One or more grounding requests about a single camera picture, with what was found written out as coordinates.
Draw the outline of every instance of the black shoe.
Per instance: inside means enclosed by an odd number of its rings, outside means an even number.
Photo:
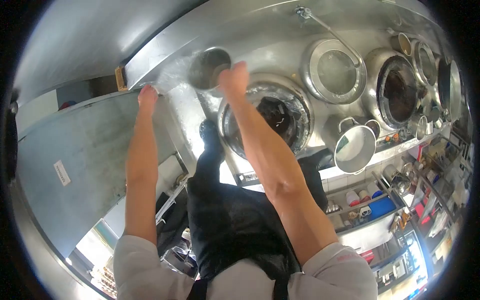
[[[220,138],[218,137],[218,131],[216,125],[211,120],[204,120],[200,124],[199,128],[200,137],[204,142],[204,148],[214,149],[220,152],[223,152],[222,144],[220,143]]]
[[[328,150],[328,148],[322,149],[315,154],[312,154],[308,157],[303,157],[299,159],[299,164],[312,164],[315,165],[317,171],[323,170],[325,167],[329,166],[333,160],[333,154]]]

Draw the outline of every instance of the chef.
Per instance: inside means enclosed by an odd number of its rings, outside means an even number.
[[[188,217],[201,279],[171,270],[156,248],[157,150],[147,85],[126,162],[125,231],[113,257],[119,299],[376,299],[367,262],[338,242],[325,215],[321,151],[297,161],[289,146],[245,98],[245,62],[218,82],[237,120],[246,157],[265,193],[219,182],[223,148],[215,124],[189,179]]]

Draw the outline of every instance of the frying pan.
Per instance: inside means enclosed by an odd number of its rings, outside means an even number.
[[[460,73],[456,62],[448,64],[445,58],[438,63],[438,94],[443,108],[448,110],[451,122],[455,122],[460,114],[461,84]]]

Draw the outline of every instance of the blue container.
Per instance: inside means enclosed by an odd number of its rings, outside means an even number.
[[[372,213],[370,214],[370,220],[375,220],[389,212],[392,212],[396,209],[395,203],[388,198],[384,197],[380,200],[372,202],[369,204]]]

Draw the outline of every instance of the wok burner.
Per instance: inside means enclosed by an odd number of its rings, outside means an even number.
[[[313,131],[313,114],[311,104],[300,87],[282,76],[253,74],[246,98],[294,154],[305,147]],[[237,121],[225,99],[218,111],[218,129],[225,144],[246,159]]]

